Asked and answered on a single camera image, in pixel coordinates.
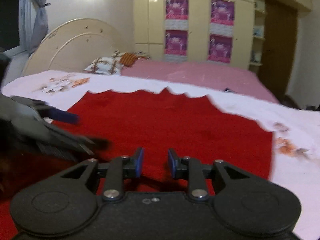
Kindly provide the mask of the purple poster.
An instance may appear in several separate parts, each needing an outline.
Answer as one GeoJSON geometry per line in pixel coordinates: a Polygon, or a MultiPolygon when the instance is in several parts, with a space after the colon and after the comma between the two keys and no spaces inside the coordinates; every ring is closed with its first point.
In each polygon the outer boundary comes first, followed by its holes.
{"type": "Polygon", "coordinates": [[[186,56],[188,48],[188,32],[185,30],[165,31],[165,54],[186,56]]]}
{"type": "Polygon", "coordinates": [[[187,20],[189,18],[189,0],[165,0],[166,20],[187,20]]]}
{"type": "Polygon", "coordinates": [[[211,23],[234,25],[234,2],[225,0],[211,0],[211,23]]]}
{"type": "Polygon", "coordinates": [[[210,34],[208,60],[229,64],[233,39],[227,36],[210,34]]]}

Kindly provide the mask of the brown wooden door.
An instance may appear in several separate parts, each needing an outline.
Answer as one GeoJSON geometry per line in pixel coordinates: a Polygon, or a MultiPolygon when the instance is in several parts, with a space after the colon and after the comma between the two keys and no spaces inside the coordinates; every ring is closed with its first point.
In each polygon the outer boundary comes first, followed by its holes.
{"type": "Polygon", "coordinates": [[[277,0],[265,0],[264,44],[260,82],[283,100],[291,77],[297,42],[298,12],[277,0]]]}

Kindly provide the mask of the white floral bed sheet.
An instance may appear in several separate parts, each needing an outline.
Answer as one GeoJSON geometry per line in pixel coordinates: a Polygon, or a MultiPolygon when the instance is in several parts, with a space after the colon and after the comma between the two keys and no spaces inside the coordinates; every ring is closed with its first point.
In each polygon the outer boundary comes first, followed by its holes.
{"type": "Polygon", "coordinates": [[[163,89],[190,98],[208,96],[221,111],[256,121],[275,137],[271,180],[297,195],[302,214],[295,233],[319,239],[319,113],[297,110],[250,96],[222,92],[186,83],[126,76],[65,73],[49,70],[20,77],[2,88],[6,96],[22,96],[67,110],[86,92],[135,92],[158,94],[163,89]]]}

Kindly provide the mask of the lower right purple poster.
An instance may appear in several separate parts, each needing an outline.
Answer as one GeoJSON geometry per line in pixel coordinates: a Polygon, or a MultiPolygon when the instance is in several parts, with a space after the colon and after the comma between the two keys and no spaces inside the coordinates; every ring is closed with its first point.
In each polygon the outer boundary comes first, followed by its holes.
{"type": "Polygon", "coordinates": [[[227,36],[210,34],[208,60],[229,64],[233,39],[227,36]]]}

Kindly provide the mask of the orange patterned pillow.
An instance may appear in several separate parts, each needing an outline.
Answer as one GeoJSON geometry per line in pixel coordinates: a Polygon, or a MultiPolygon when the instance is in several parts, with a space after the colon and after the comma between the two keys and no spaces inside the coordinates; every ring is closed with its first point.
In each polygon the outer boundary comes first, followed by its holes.
{"type": "Polygon", "coordinates": [[[150,55],[147,53],[144,53],[142,51],[138,51],[135,53],[128,53],[128,52],[120,52],[116,51],[112,58],[115,59],[117,62],[122,64],[125,67],[132,67],[137,60],[139,59],[149,59],[150,55]]]}

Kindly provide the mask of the grey curtain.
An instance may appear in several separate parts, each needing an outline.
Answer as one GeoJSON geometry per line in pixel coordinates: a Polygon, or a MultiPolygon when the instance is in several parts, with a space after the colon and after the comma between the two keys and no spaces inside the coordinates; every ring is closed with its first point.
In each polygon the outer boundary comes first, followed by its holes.
{"type": "Polygon", "coordinates": [[[30,55],[48,34],[48,6],[47,0],[19,0],[20,45],[30,55]]]}

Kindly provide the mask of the white patterned pillow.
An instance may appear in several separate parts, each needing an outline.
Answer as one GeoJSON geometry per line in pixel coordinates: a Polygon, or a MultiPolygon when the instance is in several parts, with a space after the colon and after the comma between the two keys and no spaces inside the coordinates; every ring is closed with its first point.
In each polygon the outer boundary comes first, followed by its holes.
{"type": "Polygon", "coordinates": [[[123,64],[113,57],[99,57],[95,59],[84,72],[99,75],[121,75],[123,64]]]}

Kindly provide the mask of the cream round headboard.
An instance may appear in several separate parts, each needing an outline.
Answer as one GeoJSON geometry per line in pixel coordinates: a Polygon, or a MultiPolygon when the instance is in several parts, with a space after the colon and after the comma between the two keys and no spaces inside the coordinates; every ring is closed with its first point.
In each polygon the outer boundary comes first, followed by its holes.
{"type": "Polygon", "coordinates": [[[101,20],[79,18],[51,31],[29,57],[23,76],[47,70],[82,72],[99,57],[129,51],[119,31],[101,20]]]}

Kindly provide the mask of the cream wardrobe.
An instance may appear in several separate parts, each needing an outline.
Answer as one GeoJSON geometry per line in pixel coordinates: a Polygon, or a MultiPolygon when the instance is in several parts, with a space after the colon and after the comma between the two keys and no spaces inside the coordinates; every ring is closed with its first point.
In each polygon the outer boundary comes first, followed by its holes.
{"type": "Polygon", "coordinates": [[[231,62],[225,64],[249,68],[253,42],[254,0],[225,0],[234,2],[234,25],[211,23],[211,0],[189,0],[187,20],[166,20],[165,0],[133,0],[135,48],[150,54],[158,61],[204,62],[208,60],[210,34],[231,37],[231,62]],[[165,31],[188,32],[186,56],[166,55],[165,31]]]}

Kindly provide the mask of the upper left purple poster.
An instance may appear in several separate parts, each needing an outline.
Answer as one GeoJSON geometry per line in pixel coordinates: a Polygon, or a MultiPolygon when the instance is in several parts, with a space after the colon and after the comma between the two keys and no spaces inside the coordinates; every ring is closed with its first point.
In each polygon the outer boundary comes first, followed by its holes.
{"type": "Polygon", "coordinates": [[[189,18],[189,0],[165,0],[166,20],[187,20],[189,18]]]}

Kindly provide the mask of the cream corner shelf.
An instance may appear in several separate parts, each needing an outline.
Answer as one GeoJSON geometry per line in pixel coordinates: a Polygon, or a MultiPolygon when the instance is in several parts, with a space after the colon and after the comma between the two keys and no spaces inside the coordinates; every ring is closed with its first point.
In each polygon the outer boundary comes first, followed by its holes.
{"type": "Polygon", "coordinates": [[[251,58],[249,62],[249,70],[256,75],[259,68],[263,65],[261,62],[263,53],[263,44],[265,41],[265,18],[267,12],[265,9],[265,0],[254,1],[254,25],[253,25],[253,42],[251,49],[251,58]]]}

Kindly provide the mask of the red knitted cloth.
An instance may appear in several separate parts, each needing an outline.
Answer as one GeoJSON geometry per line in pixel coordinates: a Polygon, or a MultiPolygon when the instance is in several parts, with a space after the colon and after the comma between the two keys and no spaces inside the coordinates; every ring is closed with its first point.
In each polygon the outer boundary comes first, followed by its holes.
{"type": "Polygon", "coordinates": [[[16,239],[273,239],[270,226],[273,134],[255,121],[218,110],[208,97],[168,89],[158,94],[86,93],[69,111],[76,125],[52,123],[72,135],[110,141],[67,165],[29,157],[21,179],[37,183],[11,200],[16,239]],[[98,165],[144,149],[139,178],[126,179],[119,201],[103,201],[98,165]],[[215,164],[206,183],[213,201],[189,201],[187,181],[172,177],[168,150],[215,164]]]}

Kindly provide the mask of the upper right purple poster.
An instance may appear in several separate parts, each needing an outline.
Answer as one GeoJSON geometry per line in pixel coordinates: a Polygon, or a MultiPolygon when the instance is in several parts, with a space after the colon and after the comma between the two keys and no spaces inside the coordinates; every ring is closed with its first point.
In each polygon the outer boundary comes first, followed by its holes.
{"type": "Polygon", "coordinates": [[[211,0],[211,23],[234,25],[234,2],[225,0],[211,0]]]}

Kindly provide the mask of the pink bed cover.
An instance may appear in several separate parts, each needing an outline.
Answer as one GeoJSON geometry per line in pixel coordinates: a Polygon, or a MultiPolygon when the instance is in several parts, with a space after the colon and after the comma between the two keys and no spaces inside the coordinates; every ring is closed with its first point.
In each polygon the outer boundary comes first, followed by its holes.
{"type": "Polygon", "coordinates": [[[161,62],[138,60],[125,67],[122,76],[140,77],[212,88],[230,89],[235,93],[278,103],[276,97],[249,70],[210,62],[161,62]]]}

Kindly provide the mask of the lower left purple poster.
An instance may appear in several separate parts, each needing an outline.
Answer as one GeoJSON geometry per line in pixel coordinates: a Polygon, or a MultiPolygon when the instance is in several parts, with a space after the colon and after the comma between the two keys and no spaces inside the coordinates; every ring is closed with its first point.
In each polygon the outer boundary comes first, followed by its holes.
{"type": "Polygon", "coordinates": [[[165,54],[186,56],[188,48],[188,32],[185,30],[165,31],[165,54]]]}

